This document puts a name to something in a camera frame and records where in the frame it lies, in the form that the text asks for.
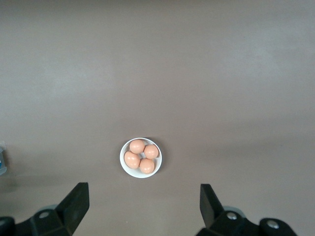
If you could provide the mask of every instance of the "egg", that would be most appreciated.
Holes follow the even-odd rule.
[[[142,140],[136,139],[136,140],[131,141],[129,147],[130,147],[130,151],[132,151],[135,154],[139,154],[143,152],[145,145]]]
[[[140,165],[140,157],[131,151],[127,151],[125,153],[125,163],[129,168],[137,169]]]
[[[154,144],[146,145],[144,148],[144,155],[148,159],[154,159],[158,156],[158,148]]]
[[[140,170],[144,174],[151,174],[154,171],[154,162],[151,159],[143,158],[140,162]]]

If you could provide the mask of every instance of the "bowl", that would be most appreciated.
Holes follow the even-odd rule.
[[[125,153],[127,151],[130,150],[129,148],[129,144],[133,141],[133,140],[136,140],[136,139],[141,139],[145,145],[149,145],[149,144],[154,144],[155,146],[157,146],[157,149],[158,149],[158,156],[157,158],[154,158],[153,161],[154,161],[154,171],[151,173],[151,174],[144,174],[141,172],[140,168],[138,169],[132,169],[132,168],[129,168],[126,163],[125,163],[125,159],[124,159],[124,156],[125,156]],[[122,150],[120,151],[120,164],[122,165],[122,168],[131,176],[133,177],[136,177],[136,178],[148,178],[152,175],[154,175],[158,170],[159,168],[161,167],[161,164],[162,164],[162,153],[161,153],[161,150],[159,149],[158,145],[156,145],[155,142],[153,142],[152,140],[150,139],[146,139],[146,138],[136,138],[136,139],[131,139],[129,140],[127,143],[125,143],[125,145],[123,146]],[[140,159],[142,158],[145,158],[145,155],[144,153],[140,153],[139,154],[140,156]]]

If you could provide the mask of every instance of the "gray surface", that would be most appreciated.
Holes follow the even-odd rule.
[[[314,12],[313,0],[1,1],[0,214],[19,222],[88,181],[76,236],[191,236],[210,183],[254,223],[313,236]],[[119,163],[135,137],[163,151],[148,179]]]

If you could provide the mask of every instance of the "silver bolt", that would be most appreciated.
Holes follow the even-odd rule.
[[[39,218],[42,219],[42,218],[47,217],[48,215],[49,215],[49,212],[45,211],[39,215]]]
[[[267,221],[267,225],[270,227],[270,228],[273,228],[273,229],[278,229],[279,228],[279,225],[276,221],[274,220],[268,220]]]
[[[230,220],[236,220],[236,219],[237,219],[236,214],[234,214],[233,212],[229,212],[228,214],[226,214],[226,216],[227,216]]]

